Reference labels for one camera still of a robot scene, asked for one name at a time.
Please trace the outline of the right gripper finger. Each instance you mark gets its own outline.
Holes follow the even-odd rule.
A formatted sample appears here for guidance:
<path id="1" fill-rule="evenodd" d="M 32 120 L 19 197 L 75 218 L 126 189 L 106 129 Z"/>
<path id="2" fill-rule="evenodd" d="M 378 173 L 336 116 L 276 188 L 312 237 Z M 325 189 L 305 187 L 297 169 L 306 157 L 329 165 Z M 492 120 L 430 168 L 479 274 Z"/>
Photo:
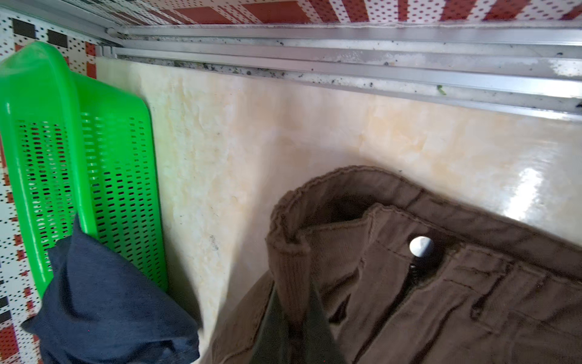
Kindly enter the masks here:
<path id="1" fill-rule="evenodd" d="M 315 285 L 310 285 L 303 323 L 292 327 L 277 291 L 270 300 L 253 347 L 251 363 L 344 363 Z"/>

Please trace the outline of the brown trousers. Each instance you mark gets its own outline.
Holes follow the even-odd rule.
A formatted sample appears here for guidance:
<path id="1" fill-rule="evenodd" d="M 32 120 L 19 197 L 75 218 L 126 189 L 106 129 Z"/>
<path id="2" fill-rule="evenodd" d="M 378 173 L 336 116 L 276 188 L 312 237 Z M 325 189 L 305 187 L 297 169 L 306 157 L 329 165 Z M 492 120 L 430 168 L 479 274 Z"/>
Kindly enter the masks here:
<path id="1" fill-rule="evenodd" d="M 303 323 L 310 285 L 344 363 L 581 361 L 580 247 L 390 171 L 340 168 L 288 192 L 266 247 L 210 363 L 251 363 L 273 290 Z"/>

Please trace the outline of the blue denim jeans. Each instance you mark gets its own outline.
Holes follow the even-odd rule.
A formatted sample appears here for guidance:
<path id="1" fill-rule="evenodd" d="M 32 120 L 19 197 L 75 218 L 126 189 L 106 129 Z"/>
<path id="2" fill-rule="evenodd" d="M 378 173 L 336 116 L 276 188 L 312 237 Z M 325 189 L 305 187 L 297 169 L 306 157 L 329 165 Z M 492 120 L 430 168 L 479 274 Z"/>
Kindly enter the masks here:
<path id="1" fill-rule="evenodd" d="M 198 324 L 132 263 L 85 234 L 48 250 L 54 277 L 22 329 L 44 363 L 192 363 Z"/>

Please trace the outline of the green plastic basket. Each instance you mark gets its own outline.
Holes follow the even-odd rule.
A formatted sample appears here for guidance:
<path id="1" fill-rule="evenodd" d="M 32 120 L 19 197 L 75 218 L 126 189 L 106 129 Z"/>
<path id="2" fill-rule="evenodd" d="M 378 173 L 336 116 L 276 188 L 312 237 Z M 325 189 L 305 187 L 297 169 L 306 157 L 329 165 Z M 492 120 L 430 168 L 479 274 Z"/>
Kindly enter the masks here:
<path id="1" fill-rule="evenodd" d="M 156 156 L 141 98 L 71 71 L 34 42 L 1 63 L 1 138 L 34 284 L 53 279 L 48 251 L 83 232 L 168 286 Z"/>

